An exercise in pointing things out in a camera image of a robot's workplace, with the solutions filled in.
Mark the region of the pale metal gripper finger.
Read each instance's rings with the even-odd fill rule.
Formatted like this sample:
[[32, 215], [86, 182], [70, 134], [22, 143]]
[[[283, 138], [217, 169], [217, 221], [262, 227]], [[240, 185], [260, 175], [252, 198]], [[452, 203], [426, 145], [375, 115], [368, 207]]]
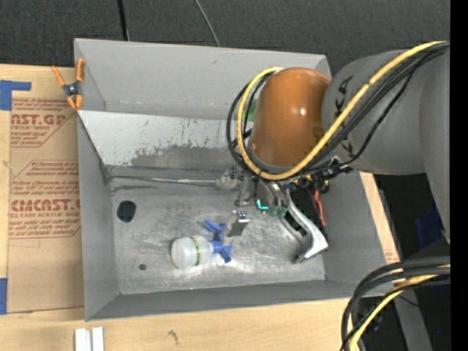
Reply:
[[240, 236], [249, 223], [250, 218], [245, 210], [234, 210], [228, 218], [225, 235], [228, 237]]
[[217, 189], [235, 189], [244, 180], [244, 172], [237, 165], [228, 165], [216, 180]]

